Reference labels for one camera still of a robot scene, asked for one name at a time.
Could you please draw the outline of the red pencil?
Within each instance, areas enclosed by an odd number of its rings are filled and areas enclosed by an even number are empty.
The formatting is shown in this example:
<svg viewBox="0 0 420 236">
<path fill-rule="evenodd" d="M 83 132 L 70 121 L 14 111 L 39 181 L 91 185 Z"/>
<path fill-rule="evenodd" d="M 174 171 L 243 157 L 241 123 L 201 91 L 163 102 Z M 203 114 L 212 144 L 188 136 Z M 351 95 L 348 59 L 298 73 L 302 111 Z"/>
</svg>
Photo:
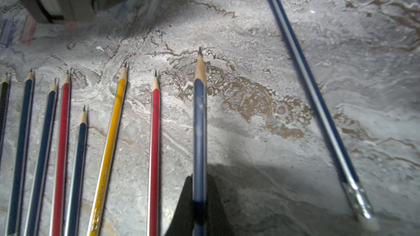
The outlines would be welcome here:
<svg viewBox="0 0 420 236">
<path fill-rule="evenodd" d="M 67 72 L 65 74 L 61 88 L 58 150 L 56 157 L 54 191 L 49 231 L 51 236 L 61 236 L 63 234 L 70 102 L 71 77 L 69 72 Z"/>
<path fill-rule="evenodd" d="M 158 234 L 159 212 L 159 155 L 160 155 L 160 87 L 157 71 L 152 85 L 152 107 L 150 119 L 149 183 L 147 235 Z"/>
</svg>

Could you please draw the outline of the light blue capped pencil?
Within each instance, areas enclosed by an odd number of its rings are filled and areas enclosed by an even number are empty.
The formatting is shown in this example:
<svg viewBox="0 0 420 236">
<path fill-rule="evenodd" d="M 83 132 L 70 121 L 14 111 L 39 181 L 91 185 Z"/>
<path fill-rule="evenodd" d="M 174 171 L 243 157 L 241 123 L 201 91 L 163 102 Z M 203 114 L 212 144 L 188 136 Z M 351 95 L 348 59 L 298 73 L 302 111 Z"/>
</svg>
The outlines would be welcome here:
<svg viewBox="0 0 420 236">
<path fill-rule="evenodd" d="M 87 113 L 85 107 L 83 107 L 78 127 L 77 146 L 75 150 L 74 165 L 72 170 L 71 191 L 65 226 L 66 236 L 78 235 L 78 224 L 80 205 L 82 199 L 83 175 L 85 165 L 85 152 L 88 133 L 87 129 Z"/>
</svg>

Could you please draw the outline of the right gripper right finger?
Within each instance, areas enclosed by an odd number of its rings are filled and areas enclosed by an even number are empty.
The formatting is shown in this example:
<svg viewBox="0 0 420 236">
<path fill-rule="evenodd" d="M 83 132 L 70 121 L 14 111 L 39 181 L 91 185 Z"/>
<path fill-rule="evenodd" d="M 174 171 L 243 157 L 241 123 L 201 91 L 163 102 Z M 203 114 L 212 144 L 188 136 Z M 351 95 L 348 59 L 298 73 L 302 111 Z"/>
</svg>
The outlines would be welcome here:
<svg viewBox="0 0 420 236">
<path fill-rule="evenodd" d="M 217 185 L 209 174 L 207 175 L 207 196 L 207 235 L 233 236 L 234 231 L 228 221 Z"/>
</svg>

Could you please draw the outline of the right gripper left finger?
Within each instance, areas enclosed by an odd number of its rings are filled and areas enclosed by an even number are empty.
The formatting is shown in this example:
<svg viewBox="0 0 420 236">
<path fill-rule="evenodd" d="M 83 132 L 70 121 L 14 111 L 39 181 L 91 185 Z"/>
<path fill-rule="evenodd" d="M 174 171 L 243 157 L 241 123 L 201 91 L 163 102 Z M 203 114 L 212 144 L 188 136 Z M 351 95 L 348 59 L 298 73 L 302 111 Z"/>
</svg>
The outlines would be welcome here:
<svg viewBox="0 0 420 236">
<path fill-rule="evenodd" d="M 188 176 L 184 182 L 180 198 L 166 232 L 166 236 L 192 236 L 194 226 L 193 180 Z"/>
</svg>

